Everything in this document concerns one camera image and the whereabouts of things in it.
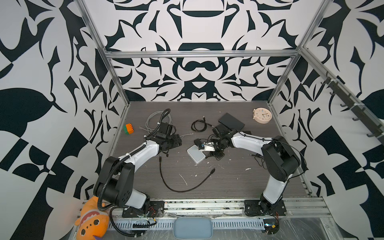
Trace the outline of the black wall hook rail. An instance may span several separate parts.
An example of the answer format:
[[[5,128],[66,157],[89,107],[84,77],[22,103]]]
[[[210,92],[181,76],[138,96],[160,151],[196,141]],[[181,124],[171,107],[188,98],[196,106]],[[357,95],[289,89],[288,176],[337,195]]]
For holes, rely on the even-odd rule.
[[[341,80],[331,76],[328,71],[325,76],[322,86],[329,87],[330,95],[337,96],[342,101],[341,108],[352,111],[356,116],[353,121],[361,122],[370,131],[367,134],[368,138],[376,138],[384,145],[384,123]]]

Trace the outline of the orange plush fish toy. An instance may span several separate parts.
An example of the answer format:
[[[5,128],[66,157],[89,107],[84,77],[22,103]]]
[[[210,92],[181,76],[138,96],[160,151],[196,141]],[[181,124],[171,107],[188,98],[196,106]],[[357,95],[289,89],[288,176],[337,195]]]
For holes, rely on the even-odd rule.
[[[98,197],[93,196],[82,208],[81,216],[75,222],[75,226],[79,227],[77,240],[101,240],[107,232],[110,217],[98,209],[98,200]]]

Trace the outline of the black power adapter with cable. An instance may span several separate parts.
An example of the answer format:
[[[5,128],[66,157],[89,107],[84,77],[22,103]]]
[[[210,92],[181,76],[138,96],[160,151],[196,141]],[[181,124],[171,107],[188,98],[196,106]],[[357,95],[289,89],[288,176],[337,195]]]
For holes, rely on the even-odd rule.
[[[206,159],[214,157],[216,160],[221,160],[224,156],[224,149],[227,147],[226,140],[210,135],[207,139],[195,139],[194,145],[201,152],[208,152]]]

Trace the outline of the grey blue cushion pad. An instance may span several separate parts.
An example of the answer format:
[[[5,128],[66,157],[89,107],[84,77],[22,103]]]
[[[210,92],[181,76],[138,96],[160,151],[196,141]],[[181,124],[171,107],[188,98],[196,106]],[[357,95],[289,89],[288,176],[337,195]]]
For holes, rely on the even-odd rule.
[[[213,225],[209,218],[182,217],[174,222],[174,237],[178,240],[209,240]]]

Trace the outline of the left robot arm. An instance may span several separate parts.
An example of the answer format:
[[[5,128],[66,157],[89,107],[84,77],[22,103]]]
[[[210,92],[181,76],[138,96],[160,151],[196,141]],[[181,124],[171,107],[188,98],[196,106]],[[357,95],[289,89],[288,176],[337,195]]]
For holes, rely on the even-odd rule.
[[[136,170],[159,153],[168,153],[182,145],[176,127],[168,123],[160,123],[158,127],[153,136],[131,152],[105,160],[94,185],[98,210],[106,211],[112,207],[146,210],[150,197],[134,189]]]

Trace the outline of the black flat switch box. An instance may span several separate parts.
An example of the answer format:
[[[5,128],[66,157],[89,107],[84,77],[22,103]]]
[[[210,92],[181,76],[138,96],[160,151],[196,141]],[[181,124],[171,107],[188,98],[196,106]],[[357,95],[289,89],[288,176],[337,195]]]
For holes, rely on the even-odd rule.
[[[229,113],[225,113],[218,122],[228,129],[236,130],[240,132],[244,127],[245,124],[242,123],[240,120],[236,119],[234,116],[230,115]]]

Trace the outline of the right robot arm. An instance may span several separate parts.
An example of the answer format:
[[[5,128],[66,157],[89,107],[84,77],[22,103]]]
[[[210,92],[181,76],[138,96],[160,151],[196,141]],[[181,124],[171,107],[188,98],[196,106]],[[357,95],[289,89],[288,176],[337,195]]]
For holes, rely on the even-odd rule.
[[[274,205],[283,197],[288,180],[300,166],[300,159],[285,138],[262,138],[230,129],[222,124],[213,128],[214,153],[223,154],[224,149],[238,148],[251,151],[264,158],[264,163],[270,174],[261,202]]]

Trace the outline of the white network switch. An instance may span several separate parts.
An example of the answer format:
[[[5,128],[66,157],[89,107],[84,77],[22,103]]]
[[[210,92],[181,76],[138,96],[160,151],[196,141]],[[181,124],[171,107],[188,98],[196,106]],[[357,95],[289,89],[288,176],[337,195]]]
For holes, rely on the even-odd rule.
[[[196,164],[199,164],[206,158],[206,155],[196,145],[187,149],[187,153]]]

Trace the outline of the orange green toy block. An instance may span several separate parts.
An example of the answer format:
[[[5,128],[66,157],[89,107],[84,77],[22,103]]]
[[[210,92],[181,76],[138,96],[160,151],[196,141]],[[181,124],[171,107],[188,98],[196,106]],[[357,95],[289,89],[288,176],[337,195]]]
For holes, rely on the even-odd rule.
[[[131,135],[134,133],[134,128],[132,124],[126,124],[123,126],[123,131],[126,135]]]

